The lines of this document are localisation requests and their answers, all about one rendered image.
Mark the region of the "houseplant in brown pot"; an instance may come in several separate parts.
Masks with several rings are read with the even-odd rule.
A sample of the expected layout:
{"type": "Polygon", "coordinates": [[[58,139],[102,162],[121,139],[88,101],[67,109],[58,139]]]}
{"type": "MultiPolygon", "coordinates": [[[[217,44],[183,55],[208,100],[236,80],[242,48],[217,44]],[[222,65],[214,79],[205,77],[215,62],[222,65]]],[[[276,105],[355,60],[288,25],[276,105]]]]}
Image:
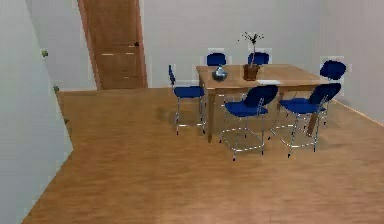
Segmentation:
{"type": "Polygon", "coordinates": [[[263,33],[249,33],[244,31],[241,36],[249,41],[252,46],[253,46],[253,52],[252,52],[252,58],[251,61],[248,62],[246,65],[243,66],[244,70],[244,75],[243,79],[245,81],[255,81],[257,77],[258,70],[260,66],[255,62],[255,57],[256,57],[256,43],[258,40],[264,39],[264,34],[263,33]]]}

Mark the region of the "blue metal-legged chair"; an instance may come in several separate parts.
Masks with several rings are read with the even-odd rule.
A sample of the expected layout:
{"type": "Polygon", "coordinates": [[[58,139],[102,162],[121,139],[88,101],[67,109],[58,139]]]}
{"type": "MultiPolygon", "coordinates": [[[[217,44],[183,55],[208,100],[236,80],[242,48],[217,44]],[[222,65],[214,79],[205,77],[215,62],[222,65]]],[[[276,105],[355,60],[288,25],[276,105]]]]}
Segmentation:
{"type": "Polygon", "coordinates": [[[270,56],[265,52],[250,53],[248,56],[249,64],[263,65],[269,63],[270,56]]]}
{"type": "Polygon", "coordinates": [[[175,113],[175,125],[176,125],[176,134],[179,134],[180,127],[186,127],[186,124],[180,123],[180,101],[182,99],[199,99],[199,114],[200,114],[200,123],[197,123],[197,126],[202,127],[202,132],[205,132],[205,121],[204,121],[204,111],[203,111],[203,97],[205,96],[204,89],[200,86],[177,86],[176,77],[173,73],[172,66],[168,66],[168,75],[171,83],[171,87],[174,95],[177,98],[177,110],[175,113]]]}
{"type": "Polygon", "coordinates": [[[280,141],[289,148],[287,153],[288,158],[291,157],[292,150],[294,148],[301,148],[312,145],[313,151],[316,151],[320,119],[315,119],[317,127],[315,135],[311,136],[311,141],[305,144],[295,145],[294,142],[297,131],[305,132],[304,129],[299,127],[299,120],[302,119],[304,115],[320,115],[323,111],[327,111],[327,108],[325,108],[324,105],[333,99],[340,90],[340,83],[320,84],[312,91],[309,98],[292,98],[279,101],[280,106],[283,107],[288,113],[293,114],[295,120],[293,124],[276,126],[277,117],[275,117],[274,126],[270,129],[270,131],[273,136],[276,136],[276,129],[292,128],[291,139],[289,142],[286,142],[283,138],[280,138],[280,141]]]}
{"type": "Polygon", "coordinates": [[[226,55],[221,52],[210,53],[206,57],[208,66],[220,66],[226,64],[226,55]]]}
{"type": "Polygon", "coordinates": [[[340,79],[347,70],[347,66],[340,61],[327,60],[320,69],[320,75],[327,78],[331,84],[341,84],[340,79]]]}
{"type": "Polygon", "coordinates": [[[245,97],[243,97],[240,101],[229,101],[224,103],[225,108],[225,118],[221,132],[220,132],[220,143],[225,143],[232,151],[233,151],[233,161],[236,160],[236,155],[239,152],[247,152],[255,149],[260,149],[261,154],[264,154],[264,134],[265,134],[265,125],[264,125],[264,116],[268,113],[267,105],[272,102],[272,100],[276,97],[278,93],[277,85],[264,85],[264,86],[256,86],[251,88],[245,97]],[[227,124],[229,119],[227,115],[230,114],[233,117],[237,118],[239,121],[245,120],[245,126],[228,129],[227,124]],[[248,119],[250,117],[261,117],[261,135],[258,136],[253,130],[248,127],[248,119]],[[251,134],[255,137],[260,144],[248,148],[240,148],[239,147],[239,133],[243,131],[244,137],[247,137],[248,134],[251,134]],[[231,144],[225,134],[235,132],[235,144],[231,144]]]}

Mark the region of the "blue glass vase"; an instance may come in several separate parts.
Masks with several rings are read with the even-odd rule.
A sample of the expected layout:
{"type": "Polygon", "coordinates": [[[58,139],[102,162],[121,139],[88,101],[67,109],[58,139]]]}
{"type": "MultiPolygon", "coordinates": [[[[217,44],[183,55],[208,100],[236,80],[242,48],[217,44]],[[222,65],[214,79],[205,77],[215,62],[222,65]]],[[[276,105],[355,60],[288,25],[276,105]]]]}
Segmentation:
{"type": "Polygon", "coordinates": [[[216,81],[224,81],[227,78],[227,72],[224,70],[223,66],[218,66],[213,72],[212,77],[216,81]]]}

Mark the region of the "wooden dining table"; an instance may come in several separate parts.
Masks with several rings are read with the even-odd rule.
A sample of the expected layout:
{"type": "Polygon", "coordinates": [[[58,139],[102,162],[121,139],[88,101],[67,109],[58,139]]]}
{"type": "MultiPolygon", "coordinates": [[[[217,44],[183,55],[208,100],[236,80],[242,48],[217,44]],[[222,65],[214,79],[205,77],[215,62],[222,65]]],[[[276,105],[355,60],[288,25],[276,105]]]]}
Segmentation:
{"type": "Polygon", "coordinates": [[[258,71],[255,81],[243,79],[242,65],[225,65],[227,78],[224,81],[216,81],[212,77],[215,66],[197,66],[199,85],[205,90],[208,111],[206,113],[207,140],[212,142],[213,129],[215,128],[215,102],[218,95],[245,93],[250,88],[259,86],[257,80],[278,80],[277,99],[281,100],[287,92],[312,91],[320,84],[328,84],[323,77],[312,74],[306,70],[290,64],[267,64],[258,71]]]}

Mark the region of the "brown wooden room door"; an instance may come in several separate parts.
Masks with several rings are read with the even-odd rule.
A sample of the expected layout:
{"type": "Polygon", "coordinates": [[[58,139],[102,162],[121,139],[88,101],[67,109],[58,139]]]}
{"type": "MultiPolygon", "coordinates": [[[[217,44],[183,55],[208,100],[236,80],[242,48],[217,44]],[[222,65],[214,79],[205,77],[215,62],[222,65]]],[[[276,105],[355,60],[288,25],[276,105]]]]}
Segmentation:
{"type": "Polygon", "coordinates": [[[78,0],[78,4],[97,88],[146,88],[139,0],[78,0]]]}

